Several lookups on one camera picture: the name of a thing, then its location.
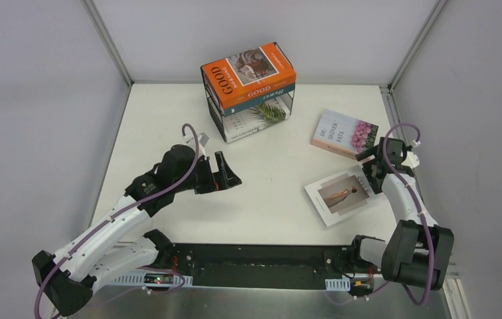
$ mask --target book with palm leaf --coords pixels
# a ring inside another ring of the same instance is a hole
[[[290,110],[277,97],[223,118],[226,141],[233,142],[288,119]]]

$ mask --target gray floor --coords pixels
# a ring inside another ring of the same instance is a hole
[[[128,288],[107,286],[90,304],[101,304]],[[71,318],[451,318],[442,290],[433,292],[423,307],[413,305],[399,284],[389,284],[368,302],[363,298],[337,306],[328,301],[328,295],[338,303],[351,299],[345,292],[306,290],[186,288],[170,295],[148,296],[140,289],[103,306],[83,308]]]

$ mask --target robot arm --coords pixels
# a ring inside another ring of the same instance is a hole
[[[124,196],[89,229],[54,254],[41,251],[32,259],[39,286],[48,274],[61,263],[48,279],[45,294],[62,316],[81,309],[93,293],[125,272],[150,265],[159,255],[160,233],[150,231],[136,242],[110,253],[109,250],[131,229],[152,218],[160,209],[172,203],[175,194],[193,189],[196,194],[229,189],[241,184],[225,162],[222,152],[215,153],[218,172],[213,173],[209,158],[202,155],[194,170],[175,189],[162,196],[133,206],[138,201],[163,191],[179,181],[195,160],[195,150],[175,145],[163,155],[161,163],[136,177],[125,189]],[[116,212],[127,209],[119,216]],[[76,251],[74,247],[82,243]]]
[[[417,189],[414,174],[411,167],[402,165],[411,155],[411,148],[402,140],[388,139],[386,154],[399,173],[398,177],[384,160],[383,144],[384,138],[381,138],[379,145],[357,155],[357,160],[375,157],[363,164],[363,171],[374,192],[384,193],[390,201],[398,225],[388,243],[371,237],[356,236],[347,262],[359,266],[374,264],[382,270],[382,276],[387,281],[425,287],[430,252],[416,203],[404,184],[406,181],[413,190]],[[454,235],[450,229],[437,224],[427,212],[417,191],[414,192],[421,212],[425,214],[434,247],[431,289],[438,290],[444,282]]]

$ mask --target book title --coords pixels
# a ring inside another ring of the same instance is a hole
[[[329,130],[329,135],[327,138],[329,138],[330,140],[333,140],[333,138],[335,138],[336,131],[337,131],[337,123],[333,123],[333,125],[331,125],[331,129]],[[319,135],[324,138],[326,133],[327,133],[327,130],[324,128],[323,130],[321,130],[321,133],[319,133]],[[345,135],[344,131],[338,131],[337,138],[335,138],[335,140],[337,142],[341,143],[341,140],[343,139],[343,135]]]

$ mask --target photo on book cover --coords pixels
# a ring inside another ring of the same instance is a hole
[[[243,86],[278,74],[278,70],[261,48],[232,55],[226,60]]]
[[[305,190],[326,226],[366,211],[379,198],[358,165],[305,186]]]

